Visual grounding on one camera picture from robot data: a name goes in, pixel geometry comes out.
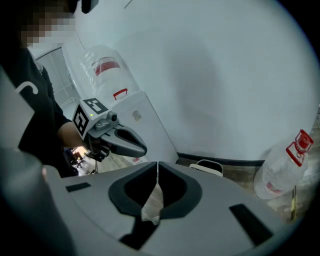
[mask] black jacket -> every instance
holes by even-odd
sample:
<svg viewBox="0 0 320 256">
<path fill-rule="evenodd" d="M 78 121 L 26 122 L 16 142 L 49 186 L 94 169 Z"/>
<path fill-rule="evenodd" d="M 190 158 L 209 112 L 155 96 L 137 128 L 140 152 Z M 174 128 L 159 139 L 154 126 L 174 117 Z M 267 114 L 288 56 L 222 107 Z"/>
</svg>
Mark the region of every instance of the black jacket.
<svg viewBox="0 0 320 256">
<path fill-rule="evenodd" d="M 59 128 L 71 121 L 64 116 L 55 101 L 48 72 L 43 68 L 42 74 L 40 73 L 26 48 L 17 49 L 11 56 L 13 58 L 10 61 L 2 63 L 4 70 L 16 88 L 21 89 L 27 84 L 20 94 L 34 110 L 19 148 L 36 156 L 44 165 L 54 166 L 61 177 L 71 176 L 57 136 Z"/>
</svg>

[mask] black rectangular slot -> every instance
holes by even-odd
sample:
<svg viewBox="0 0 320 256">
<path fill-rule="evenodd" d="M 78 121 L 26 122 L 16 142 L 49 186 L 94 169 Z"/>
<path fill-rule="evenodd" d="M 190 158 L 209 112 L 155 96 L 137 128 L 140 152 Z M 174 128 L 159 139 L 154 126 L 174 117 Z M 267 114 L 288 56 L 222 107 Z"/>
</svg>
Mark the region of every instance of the black rectangular slot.
<svg viewBox="0 0 320 256">
<path fill-rule="evenodd" d="M 243 204 L 229 207 L 235 218 L 248 234 L 254 245 L 258 246 L 272 237 L 270 230 Z"/>
<path fill-rule="evenodd" d="M 82 190 L 88 187 L 91 187 L 91 185 L 87 182 L 84 182 L 84 183 L 66 186 L 65 188 L 68 192 L 73 192 L 73 191 Z"/>
</svg>

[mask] white appliance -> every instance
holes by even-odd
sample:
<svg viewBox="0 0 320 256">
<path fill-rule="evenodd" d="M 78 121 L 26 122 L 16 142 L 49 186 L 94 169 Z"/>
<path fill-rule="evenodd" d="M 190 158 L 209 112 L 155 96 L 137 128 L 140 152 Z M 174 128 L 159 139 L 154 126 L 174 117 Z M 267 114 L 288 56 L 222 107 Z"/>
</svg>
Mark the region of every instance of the white appliance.
<svg viewBox="0 0 320 256">
<path fill-rule="evenodd" d="M 80 47 L 75 47 L 76 45 L 76 43 L 66 43 L 62 48 L 65 64 L 81 98 L 89 99 L 96 97 L 92 85 L 81 65 L 84 50 Z M 119 61 L 121 68 L 130 72 L 121 57 L 119 55 L 115 55 L 115 57 L 117 61 Z M 105 86 L 113 85 L 114 84 L 109 82 Z M 136 90 L 138 91 L 130 90 L 131 93 L 121 99 L 115 100 L 111 105 L 112 110 L 118 114 L 120 123 L 134 129 L 147 146 L 147 153 L 144 157 L 140 159 L 129 159 L 130 162 L 133 164 L 146 161 L 176 163 L 178 159 L 176 149 L 169 139 L 146 93 L 139 90 L 137 85 Z"/>
<path fill-rule="evenodd" d="M 142 90 L 116 100 L 112 111 L 120 123 L 134 129 L 147 147 L 147 161 L 176 163 L 178 155 L 146 93 Z"/>
</svg>

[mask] black slot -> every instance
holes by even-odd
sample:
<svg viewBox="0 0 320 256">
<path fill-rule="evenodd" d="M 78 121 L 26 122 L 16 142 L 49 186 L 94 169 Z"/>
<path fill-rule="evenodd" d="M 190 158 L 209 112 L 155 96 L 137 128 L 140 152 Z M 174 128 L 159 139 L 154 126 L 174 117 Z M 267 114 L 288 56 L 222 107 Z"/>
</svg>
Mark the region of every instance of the black slot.
<svg viewBox="0 0 320 256">
<path fill-rule="evenodd" d="M 157 227 L 152 221 L 142 221 L 141 217 L 138 217 L 135 219 L 131 234 L 126 234 L 120 241 L 133 249 L 139 250 Z"/>
<path fill-rule="evenodd" d="M 270 230 L 243 204 L 229 207 L 255 246 L 272 237 Z"/>
<path fill-rule="evenodd" d="M 87 182 L 84 182 L 84 183 L 66 186 L 65 188 L 68 192 L 73 192 L 73 191 L 82 190 L 88 187 L 91 187 L 91 185 Z"/>
<path fill-rule="evenodd" d="M 121 137 L 122 139 L 125 139 L 128 142 L 132 142 L 134 144 L 140 145 L 139 142 L 136 140 L 136 138 L 127 130 L 118 129 L 116 130 L 117 137 Z"/>
</svg>

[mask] black trim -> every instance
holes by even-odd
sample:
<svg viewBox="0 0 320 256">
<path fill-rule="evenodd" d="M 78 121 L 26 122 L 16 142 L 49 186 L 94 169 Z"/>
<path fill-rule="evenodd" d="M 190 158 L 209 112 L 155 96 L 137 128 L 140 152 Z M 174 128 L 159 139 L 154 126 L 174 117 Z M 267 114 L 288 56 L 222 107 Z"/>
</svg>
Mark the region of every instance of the black trim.
<svg viewBox="0 0 320 256">
<path fill-rule="evenodd" d="M 317 7 L 318 1 L 304 1 L 302 3 L 301 1 L 278 0 L 278 2 L 299 24 L 319 61 L 320 41 L 317 29 L 319 26 L 319 8 Z"/>
<path fill-rule="evenodd" d="M 127 133 L 127 134 L 130 135 L 130 137 L 128 137 L 128 136 L 126 136 L 126 137 L 121 136 L 122 133 Z M 126 130 L 126 129 L 121 129 L 121 128 L 120 128 L 120 129 L 115 129 L 114 135 L 115 135 L 117 138 L 119 138 L 119 139 L 121 139 L 121 140 L 123 140 L 123 141 L 125 141 L 125 142 L 128 142 L 128 143 L 133 144 L 133 145 L 135 145 L 135 146 L 137 146 L 137 147 L 139 147 L 139 148 L 142 148 L 142 149 L 144 150 L 145 154 L 147 153 L 147 151 L 148 151 L 147 147 L 146 147 L 145 145 L 139 143 L 139 141 L 138 141 L 137 138 L 132 134 L 132 132 L 130 132 L 130 131 Z"/>
<path fill-rule="evenodd" d="M 50 50 L 50 51 L 48 51 L 48 52 L 45 52 L 45 53 L 43 53 L 42 55 L 40 55 L 39 57 L 37 57 L 35 60 L 38 61 L 40 58 L 42 58 L 42 57 L 44 57 L 44 56 L 46 56 L 46 55 L 48 55 L 48 54 L 50 54 L 50 53 L 58 50 L 58 49 L 61 49 L 61 50 L 62 50 L 62 47 L 59 46 L 59 47 L 54 48 L 54 49 L 52 49 L 52 50 Z"/>
<path fill-rule="evenodd" d="M 255 246 L 272 237 L 270 230 L 244 204 L 237 204 L 229 209 Z"/>
<path fill-rule="evenodd" d="M 200 202 L 202 188 L 192 177 L 159 162 L 159 185 L 163 194 L 160 219 L 182 218 Z"/>
<path fill-rule="evenodd" d="M 179 153 L 177 152 L 178 156 L 180 158 L 185 158 L 189 160 L 195 160 L 195 161 L 200 161 L 200 160 L 210 160 L 217 162 L 221 165 L 226 165 L 226 166 L 253 166 L 253 167 L 260 167 L 263 165 L 265 160 L 232 160 L 232 159 L 223 159 L 223 158 L 215 158 L 215 157 L 206 157 L 206 156 L 199 156 L 199 155 L 194 155 L 194 154 L 185 154 L 185 153 Z"/>
<path fill-rule="evenodd" d="M 66 186 L 65 188 L 70 193 L 70 192 L 77 191 L 77 190 L 83 190 L 88 187 L 91 187 L 91 185 L 87 182 L 84 182 L 84 183 Z"/>
</svg>

